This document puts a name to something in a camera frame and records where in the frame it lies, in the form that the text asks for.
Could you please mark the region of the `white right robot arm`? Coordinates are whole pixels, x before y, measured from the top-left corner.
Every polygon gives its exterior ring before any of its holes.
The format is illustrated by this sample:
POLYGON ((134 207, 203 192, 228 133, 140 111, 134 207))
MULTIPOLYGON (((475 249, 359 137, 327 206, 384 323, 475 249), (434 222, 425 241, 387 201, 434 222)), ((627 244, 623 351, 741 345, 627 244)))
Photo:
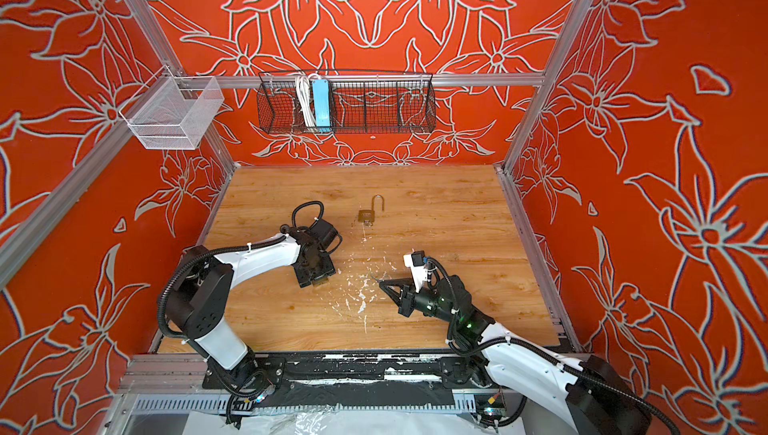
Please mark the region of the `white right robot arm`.
POLYGON ((557 354, 507 329, 477 308, 457 275, 423 252, 405 256, 408 278, 379 288, 409 317, 420 312, 447 322, 451 351, 480 365, 490 380, 519 393, 579 434, 645 434, 653 420, 679 428, 662 410, 634 394, 613 367, 591 355, 557 354))

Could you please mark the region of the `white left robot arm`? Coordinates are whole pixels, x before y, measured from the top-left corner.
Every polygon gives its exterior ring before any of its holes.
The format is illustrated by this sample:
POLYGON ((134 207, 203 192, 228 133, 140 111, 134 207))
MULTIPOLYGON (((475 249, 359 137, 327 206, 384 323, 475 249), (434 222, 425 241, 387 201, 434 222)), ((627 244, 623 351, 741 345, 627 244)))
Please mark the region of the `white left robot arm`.
POLYGON ((182 340, 202 355, 208 369, 228 383, 260 370, 253 349, 227 320, 233 295, 255 280, 288 271, 300 288, 336 273, 332 255, 343 240, 325 218, 324 203, 310 200, 293 209, 290 221, 263 240, 221 248, 198 245, 182 256, 157 300, 162 336, 182 340))

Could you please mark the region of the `large brass padlock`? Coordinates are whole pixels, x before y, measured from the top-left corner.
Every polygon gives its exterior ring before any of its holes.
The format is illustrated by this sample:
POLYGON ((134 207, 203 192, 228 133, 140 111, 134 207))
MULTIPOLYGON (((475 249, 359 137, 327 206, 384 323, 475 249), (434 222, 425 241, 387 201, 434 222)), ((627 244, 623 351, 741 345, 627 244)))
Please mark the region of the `large brass padlock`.
POLYGON ((385 210, 385 198, 381 194, 375 194, 371 199, 371 206, 368 209, 358 211, 358 222, 364 226, 372 226, 376 219, 376 201, 380 201, 380 210, 385 210))

